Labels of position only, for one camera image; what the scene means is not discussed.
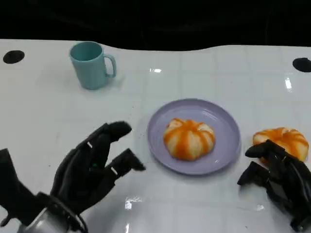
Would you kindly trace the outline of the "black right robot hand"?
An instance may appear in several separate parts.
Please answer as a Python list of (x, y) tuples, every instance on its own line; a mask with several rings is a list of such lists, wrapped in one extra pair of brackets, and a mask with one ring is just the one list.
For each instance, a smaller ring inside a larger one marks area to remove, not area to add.
[(245, 156), (264, 158), (267, 167), (252, 161), (237, 184), (264, 187), (270, 200), (291, 214), (292, 229), (307, 230), (311, 226), (311, 172), (305, 163), (271, 140), (251, 146)]

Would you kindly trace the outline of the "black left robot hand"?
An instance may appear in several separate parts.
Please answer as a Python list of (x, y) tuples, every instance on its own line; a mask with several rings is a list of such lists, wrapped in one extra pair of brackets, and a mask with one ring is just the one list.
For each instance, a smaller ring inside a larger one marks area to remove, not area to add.
[(131, 132), (125, 121), (105, 123), (71, 149), (59, 165), (50, 195), (75, 214), (100, 202), (129, 171), (145, 171), (138, 157), (126, 149), (107, 163), (110, 146)]

